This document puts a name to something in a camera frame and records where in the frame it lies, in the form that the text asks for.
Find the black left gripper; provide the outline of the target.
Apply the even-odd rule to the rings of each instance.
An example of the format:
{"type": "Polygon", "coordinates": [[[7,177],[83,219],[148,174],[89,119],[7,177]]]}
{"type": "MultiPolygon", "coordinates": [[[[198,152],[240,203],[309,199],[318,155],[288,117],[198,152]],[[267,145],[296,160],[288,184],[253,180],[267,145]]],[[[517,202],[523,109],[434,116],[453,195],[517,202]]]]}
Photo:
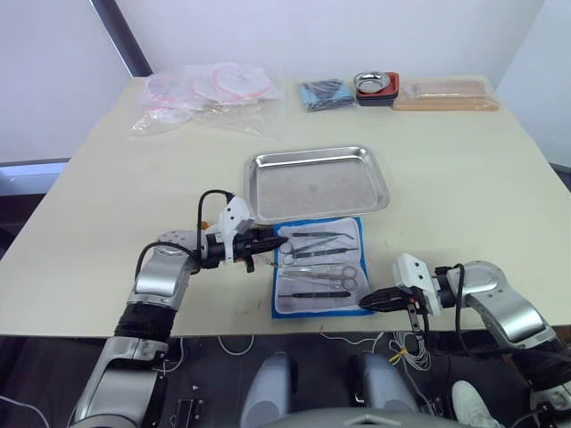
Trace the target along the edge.
{"type": "Polygon", "coordinates": [[[233,239],[233,261],[243,262],[247,273],[253,273],[255,270],[253,254],[259,240],[264,244],[261,249],[262,253],[278,251],[283,243],[288,242],[288,238],[284,236],[272,235],[261,238],[261,235],[260,228],[252,228],[244,233],[236,234],[233,239]]]}

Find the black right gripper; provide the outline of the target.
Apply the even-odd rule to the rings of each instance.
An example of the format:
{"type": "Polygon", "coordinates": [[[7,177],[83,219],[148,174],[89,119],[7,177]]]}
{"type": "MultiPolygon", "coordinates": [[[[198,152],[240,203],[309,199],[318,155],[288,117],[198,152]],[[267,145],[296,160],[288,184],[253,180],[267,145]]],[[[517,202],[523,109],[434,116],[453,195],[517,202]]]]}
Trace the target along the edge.
{"type": "Polygon", "coordinates": [[[426,298],[417,287],[381,288],[364,296],[359,301],[359,306],[373,312],[405,310],[413,333],[430,333],[426,298]]]}

